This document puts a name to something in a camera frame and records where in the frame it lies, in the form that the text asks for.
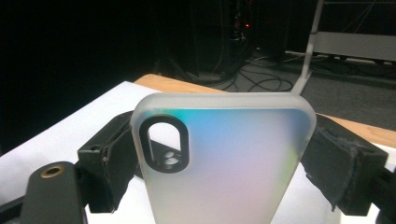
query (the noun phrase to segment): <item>floor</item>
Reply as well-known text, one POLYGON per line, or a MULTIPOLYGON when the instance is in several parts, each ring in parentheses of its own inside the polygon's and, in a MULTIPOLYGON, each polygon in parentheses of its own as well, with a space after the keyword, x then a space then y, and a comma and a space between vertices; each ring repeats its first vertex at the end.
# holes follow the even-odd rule
MULTIPOLYGON (((251 58, 230 80, 210 86, 240 92, 289 91, 303 61, 304 55, 295 52, 287 52, 281 63, 251 58)), ((396 131, 396 67, 381 63, 317 55, 302 96, 317 113, 396 131)))

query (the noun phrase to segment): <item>iridescent phone case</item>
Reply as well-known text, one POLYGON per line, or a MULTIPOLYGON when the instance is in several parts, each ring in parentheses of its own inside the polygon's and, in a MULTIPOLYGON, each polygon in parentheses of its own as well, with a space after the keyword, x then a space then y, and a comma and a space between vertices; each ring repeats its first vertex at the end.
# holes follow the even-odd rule
POLYGON ((291 93, 155 93, 131 125, 157 224, 262 224, 276 212, 316 115, 291 93), (155 155, 149 128, 157 123, 178 130, 176 156, 155 155))

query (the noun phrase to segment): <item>table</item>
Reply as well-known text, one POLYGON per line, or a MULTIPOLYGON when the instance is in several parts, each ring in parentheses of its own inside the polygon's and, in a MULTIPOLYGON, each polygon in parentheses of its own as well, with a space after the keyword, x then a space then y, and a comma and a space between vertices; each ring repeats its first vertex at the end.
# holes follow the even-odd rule
MULTIPOLYGON (((112 118, 133 110, 142 98, 156 92, 154 89, 184 92, 216 91, 154 75, 141 77, 135 83, 122 82, 79 111, 0 157, 0 170, 2 171, 0 204, 21 197, 25 192, 29 175, 39 167, 54 161, 76 162, 77 150, 81 146, 112 118)), ((361 127, 365 127, 368 135, 377 135, 377 138, 384 140, 384 143, 389 142, 388 146, 392 144, 391 139, 396 139, 394 132, 369 126, 361 127), (387 135, 389 139, 387 137, 383 139, 382 133, 389 134, 387 135)), ((330 210, 329 203, 319 190, 306 180, 304 170, 300 166, 279 206, 273 223, 344 223, 340 221, 339 211, 333 214, 330 210)), ((89 223, 154 223, 145 185, 139 178, 134 178, 130 182, 121 201, 120 209, 116 213, 94 215, 87 211, 87 217, 89 223)))

